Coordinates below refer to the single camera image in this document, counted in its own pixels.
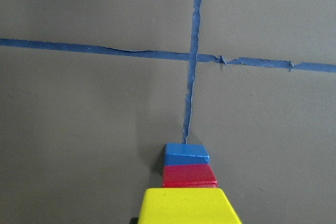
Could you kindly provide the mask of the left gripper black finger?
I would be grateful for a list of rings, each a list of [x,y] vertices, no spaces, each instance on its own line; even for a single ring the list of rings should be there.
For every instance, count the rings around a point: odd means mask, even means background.
[[[139,218],[138,217],[133,217],[130,220],[130,224],[138,224]]]

